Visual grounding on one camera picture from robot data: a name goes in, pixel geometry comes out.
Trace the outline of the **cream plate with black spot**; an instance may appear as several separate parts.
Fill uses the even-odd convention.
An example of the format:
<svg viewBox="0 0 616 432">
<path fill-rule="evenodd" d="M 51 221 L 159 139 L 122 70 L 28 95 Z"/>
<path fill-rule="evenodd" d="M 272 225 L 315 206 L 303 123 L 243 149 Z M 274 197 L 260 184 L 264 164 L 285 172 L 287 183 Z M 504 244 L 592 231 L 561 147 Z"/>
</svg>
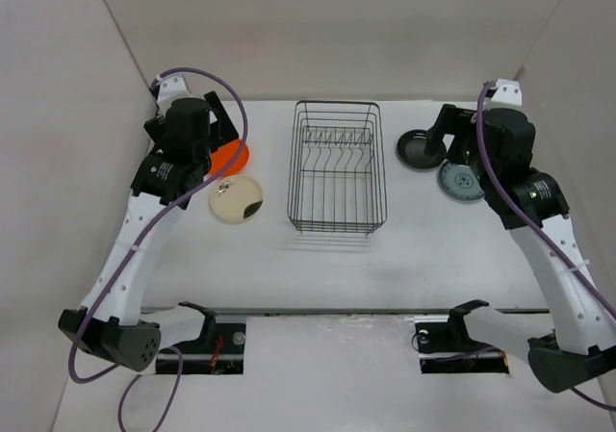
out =
<svg viewBox="0 0 616 432">
<path fill-rule="evenodd" d="M 213 214 L 223 222 L 243 223 L 262 207 L 264 192 L 253 178 L 236 174 L 218 181 L 210 197 Z"/>
</svg>

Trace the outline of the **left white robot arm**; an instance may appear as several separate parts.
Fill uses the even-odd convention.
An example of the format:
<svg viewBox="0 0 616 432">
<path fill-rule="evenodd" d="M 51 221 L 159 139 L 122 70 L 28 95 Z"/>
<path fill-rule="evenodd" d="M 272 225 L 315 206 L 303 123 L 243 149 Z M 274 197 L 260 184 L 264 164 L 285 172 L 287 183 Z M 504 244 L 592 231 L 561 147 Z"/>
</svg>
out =
<svg viewBox="0 0 616 432">
<path fill-rule="evenodd" d="M 192 197 L 212 184 L 212 156 L 240 135 L 218 94 L 178 94 L 143 125 L 153 147 L 130 185 L 127 211 L 110 255 L 92 289 L 58 321 L 70 339 L 68 372 L 78 384 L 96 380 L 76 369 L 83 352 L 112 368 L 146 370 L 159 351 L 182 344 L 209 349 L 216 336 L 213 311 L 191 302 L 145 314 L 144 291 L 170 234 Z"/>
</svg>

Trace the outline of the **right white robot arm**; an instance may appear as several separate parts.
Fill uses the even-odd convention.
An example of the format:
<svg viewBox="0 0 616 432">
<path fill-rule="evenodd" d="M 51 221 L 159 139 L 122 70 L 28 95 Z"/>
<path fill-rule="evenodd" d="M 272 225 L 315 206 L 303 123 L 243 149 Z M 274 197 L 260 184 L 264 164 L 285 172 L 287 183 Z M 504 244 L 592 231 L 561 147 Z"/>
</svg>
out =
<svg viewBox="0 0 616 432">
<path fill-rule="evenodd" d="M 445 147 L 443 139 L 452 137 Z M 471 301 L 453 308 L 445 337 L 458 349 L 487 343 L 528 363 L 552 393 L 615 369 L 615 308 L 601 296 L 578 249 L 569 205 L 550 174 L 532 167 L 535 127 L 520 111 L 446 104 L 425 133 L 425 153 L 446 149 L 467 166 L 488 206 L 523 252 L 552 316 L 536 336 L 510 315 Z"/>
</svg>

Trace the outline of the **blue floral plate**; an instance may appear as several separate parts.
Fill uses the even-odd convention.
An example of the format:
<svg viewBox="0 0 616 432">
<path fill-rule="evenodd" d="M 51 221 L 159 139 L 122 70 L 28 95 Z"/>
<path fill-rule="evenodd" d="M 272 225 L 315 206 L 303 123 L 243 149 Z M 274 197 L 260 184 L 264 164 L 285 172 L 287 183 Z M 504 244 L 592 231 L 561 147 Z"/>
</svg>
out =
<svg viewBox="0 0 616 432">
<path fill-rule="evenodd" d="M 484 190 L 467 165 L 445 161 L 439 168 L 437 181 L 444 193 L 455 201 L 470 203 L 485 196 Z"/>
</svg>

